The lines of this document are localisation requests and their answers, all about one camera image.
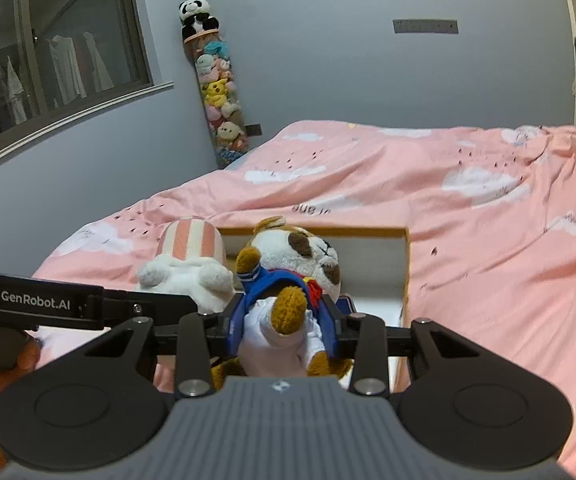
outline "wall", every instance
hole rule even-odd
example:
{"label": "wall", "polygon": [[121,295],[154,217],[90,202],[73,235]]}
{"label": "wall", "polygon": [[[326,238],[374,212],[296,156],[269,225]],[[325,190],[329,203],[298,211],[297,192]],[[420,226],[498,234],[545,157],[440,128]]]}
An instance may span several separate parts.
{"label": "wall", "polygon": [[64,238],[215,169],[179,0],[138,0],[156,82],[151,94],[44,137],[0,165],[0,272],[28,276]]}
{"label": "wall", "polygon": [[[573,121],[565,0],[209,0],[246,121],[518,126]],[[455,18],[458,36],[393,33]]]}

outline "pink blanket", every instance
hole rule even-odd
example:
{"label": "pink blanket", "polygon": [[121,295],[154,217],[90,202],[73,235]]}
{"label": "pink blanket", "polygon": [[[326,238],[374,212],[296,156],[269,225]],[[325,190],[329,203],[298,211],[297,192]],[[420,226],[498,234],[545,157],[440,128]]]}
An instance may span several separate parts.
{"label": "pink blanket", "polygon": [[132,288],[180,216],[234,227],[276,214],[303,226],[407,225],[407,318],[436,319],[558,386],[575,414],[561,461],[576,476],[576,128],[302,121],[233,170],[88,224],[35,276]]}

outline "open box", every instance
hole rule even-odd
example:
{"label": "open box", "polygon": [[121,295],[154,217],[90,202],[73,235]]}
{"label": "open box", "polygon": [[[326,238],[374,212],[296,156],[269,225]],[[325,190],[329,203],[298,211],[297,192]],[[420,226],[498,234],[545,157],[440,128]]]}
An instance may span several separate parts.
{"label": "open box", "polygon": [[[306,228],[337,250],[341,295],[351,298],[356,311],[378,316],[387,326],[401,326],[410,262],[407,228]],[[234,270],[237,254],[252,238],[253,228],[220,228],[219,232],[228,263]],[[391,387],[395,384],[397,359],[389,359]]]}

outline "window sill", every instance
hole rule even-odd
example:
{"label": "window sill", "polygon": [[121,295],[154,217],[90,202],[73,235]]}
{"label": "window sill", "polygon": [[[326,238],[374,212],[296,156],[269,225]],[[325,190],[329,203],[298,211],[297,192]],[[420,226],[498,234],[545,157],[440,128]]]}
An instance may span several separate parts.
{"label": "window sill", "polygon": [[63,119],[57,120],[53,123],[50,123],[42,128],[37,129],[37,131],[24,136],[23,138],[16,140],[14,142],[9,143],[4,148],[0,149],[0,160],[9,156],[11,153],[21,149],[25,145],[29,144],[30,142],[35,142],[40,137],[43,137],[47,134],[53,133],[55,130],[59,130],[64,126],[68,126],[69,124],[76,123],[80,120],[83,120],[89,117],[92,114],[96,114],[97,112],[106,110],[108,108],[112,108],[116,105],[123,104],[128,101],[132,101],[133,99],[137,99],[144,95],[153,94],[156,92],[160,92],[166,90],[168,88],[172,88],[174,86],[174,82],[170,81],[168,83],[162,83],[154,86],[148,86],[146,88],[139,88],[134,92],[130,92],[114,99],[104,101],[103,103],[94,105],[90,108],[86,108],[85,110],[81,110],[80,112],[76,112],[72,115],[69,115]]}

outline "pink and white striped hat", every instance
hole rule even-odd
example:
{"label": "pink and white striped hat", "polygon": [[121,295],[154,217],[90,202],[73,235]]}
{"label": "pink and white striped hat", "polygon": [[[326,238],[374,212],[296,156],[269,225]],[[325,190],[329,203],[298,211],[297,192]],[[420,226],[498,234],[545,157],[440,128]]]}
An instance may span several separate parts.
{"label": "pink and white striped hat", "polygon": [[157,254],[171,254],[179,260],[208,256],[226,265],[226,251],[220,232],[196,216],[181,218],[165,228]]}

